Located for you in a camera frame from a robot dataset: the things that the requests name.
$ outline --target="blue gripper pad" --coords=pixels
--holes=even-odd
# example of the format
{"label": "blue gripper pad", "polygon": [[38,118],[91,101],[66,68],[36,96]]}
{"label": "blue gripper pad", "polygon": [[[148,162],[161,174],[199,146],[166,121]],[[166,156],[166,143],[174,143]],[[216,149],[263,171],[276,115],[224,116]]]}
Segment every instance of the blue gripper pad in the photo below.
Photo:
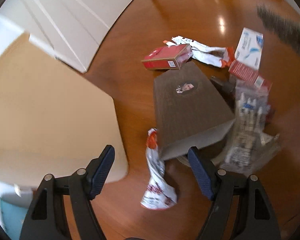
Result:
{"label": "blue gripper pad", "polygon": [[191,147],[188,160],[202,194],[213,201],[218,191],[217,169],[210,160],[199,158],[197,152],[197,147]]}
{"label": "blue gripper pad", "polygon": [[106,181],[106,178],[108,177],[109,171],[114,162],[114,156],[114,148],[111,145],[107,145],[102,151],[99,158],[93,160],[96,160],[95,165],[98,168],[96,172],[92,174],[92,177],[90,177],[89,179],[91,180],[91,191],[88,194],[88,198],[90,200],[94,199],[96,195],[99,195],[101,193],[103,185]]}

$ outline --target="white plastic bag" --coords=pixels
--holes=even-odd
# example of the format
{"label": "white plastic bag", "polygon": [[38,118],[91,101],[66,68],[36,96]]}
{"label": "white plastic bag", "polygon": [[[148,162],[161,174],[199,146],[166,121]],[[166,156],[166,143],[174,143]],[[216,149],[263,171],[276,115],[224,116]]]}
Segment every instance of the white plastic bag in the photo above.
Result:
{"label": "white plastic bag", "polygon": [[141,205],[148,209],[162,210],[177,203],[177,195],[173,187],[169,186],[164,176],[164,162],[159,159],[157,145],[157,130],[148,131],[146,158],[150,170],[150,180],[147,191],[142,197]]}
{"label": "white plastic bag", "polygon": [[213,65],[219,68],[230,66],[234,60],[233,48],[220,48],[220,47],[209,47],[197,41],[184,38],[181,36],[173,37],[174,41],[164,41],[168,46],[179,45],[179,44],[190,44],[193,58],[199,60],[202,63]]}

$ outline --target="white door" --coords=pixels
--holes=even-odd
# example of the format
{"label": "white door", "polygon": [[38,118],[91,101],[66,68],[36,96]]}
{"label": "white door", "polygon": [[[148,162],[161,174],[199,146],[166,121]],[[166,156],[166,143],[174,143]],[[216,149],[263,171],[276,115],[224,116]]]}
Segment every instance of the white door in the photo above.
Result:
{"label": "white door", "polygon": [[100,43],[132,0],[6,0],[0,16],[30,41],[84,73]]}

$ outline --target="clear plastic bag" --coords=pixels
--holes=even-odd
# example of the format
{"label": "clear plastic bag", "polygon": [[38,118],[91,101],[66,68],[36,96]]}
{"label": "clear plastic bag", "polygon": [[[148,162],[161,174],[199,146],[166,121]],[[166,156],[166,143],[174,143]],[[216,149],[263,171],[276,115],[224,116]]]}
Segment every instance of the clear plastic bag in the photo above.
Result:
{"label": "clear plastic bag", "polygon": [[263,133],[268,112],[268,91],[237,80],[234,126],[221,155],[220,168],[246,176],[262,168],[278,152],[278,136]]}

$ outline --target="wooden table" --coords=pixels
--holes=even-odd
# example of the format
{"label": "wooden table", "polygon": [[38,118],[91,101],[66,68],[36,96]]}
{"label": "wooden table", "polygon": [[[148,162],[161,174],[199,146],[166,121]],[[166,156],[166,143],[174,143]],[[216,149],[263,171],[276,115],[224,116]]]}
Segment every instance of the wooden table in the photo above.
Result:
{"label": "wooden table", "polygon": [[[176,188],[178,204],[166,211],[140,205],[149,181],[147,131],[156,126],[153,80],[162,73],[146,70],[140,61],[163,46],[162,41],[178,35],[209,46],[236,48],[243,27],[264,34],[260,72],[273,81],[269,100],[276,108],[266,132],[280,132],[282,146],[256,174],[275,209],[282,236],[289,235],[300,222],[300,59],[264,29],[255,12],[258,2],[300,21],[284,0],[133,0],[104,39],[84,77],[113,97],[130,164],[127,177],[105,185],[92,202],[109,240],[132,236],[195,239],[198,235],[210,202],[201,194],[191,169],[178,160],[166,162],[166,180]],[[195,62],[208,77],[227,78],[227,69]]]}

